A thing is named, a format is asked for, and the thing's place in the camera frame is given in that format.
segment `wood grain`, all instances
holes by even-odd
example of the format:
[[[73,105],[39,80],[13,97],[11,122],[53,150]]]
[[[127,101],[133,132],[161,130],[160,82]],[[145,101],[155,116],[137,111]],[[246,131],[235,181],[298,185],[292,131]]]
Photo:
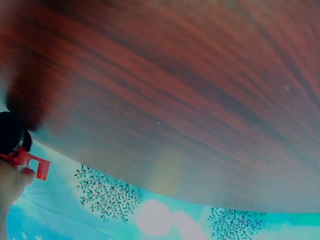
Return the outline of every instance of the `wood grain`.
[[[179,200],[319,212],[319,1],[0,9],[0,93],[37,140]]]

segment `patterned fabric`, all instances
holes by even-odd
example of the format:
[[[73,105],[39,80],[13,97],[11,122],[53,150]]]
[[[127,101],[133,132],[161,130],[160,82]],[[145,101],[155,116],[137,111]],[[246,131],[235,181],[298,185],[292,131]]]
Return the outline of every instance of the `patterned fabric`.
[[[12,207],[9,240],[320,240],[320,214],[190,204],[140,189],[38,143],[51,161]]]

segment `red plastic holder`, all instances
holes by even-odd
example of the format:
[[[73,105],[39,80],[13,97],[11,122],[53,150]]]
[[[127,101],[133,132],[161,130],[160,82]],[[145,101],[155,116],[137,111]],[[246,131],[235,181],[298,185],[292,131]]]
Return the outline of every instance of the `red plastic holder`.
[[[47,180],[50,162],[30,154],[24,149],[24,147],[20,147],[17,155],[15,154],[15,156],[10,154],[0,154],[0,158],[8,162],[15,169],[18,169],[19,166],[28,167],[31,160],[36,160],[37,162],[39,162],[38,169],[36,172],[36,178],[41,179],[43,181]]]

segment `finger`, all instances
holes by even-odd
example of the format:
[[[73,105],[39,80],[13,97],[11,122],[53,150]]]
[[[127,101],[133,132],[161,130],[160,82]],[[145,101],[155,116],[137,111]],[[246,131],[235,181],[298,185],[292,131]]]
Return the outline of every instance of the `finger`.
[[[25,167],[20,173],[23,175],[25,179],[25,187],[29,186],[35,179],[36,173],[31,168]]]

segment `tree print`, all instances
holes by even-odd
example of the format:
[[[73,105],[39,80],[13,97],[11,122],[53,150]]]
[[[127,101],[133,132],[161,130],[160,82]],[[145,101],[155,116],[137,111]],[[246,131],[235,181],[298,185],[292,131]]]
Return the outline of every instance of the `tree print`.
[[[133,214],[142,201],[140,188],[110,177],[106,174],[81,165],[74,175],[80,179],[77,186],[83,190],[80,197],[82,206],[91,204],[92,212],[100,212],[103,221],[110,218],[127,223],[128,216]]]
[[[240,211],[212,207],[207,219],[217,240],[252,240],[263,226],[263,212]]]

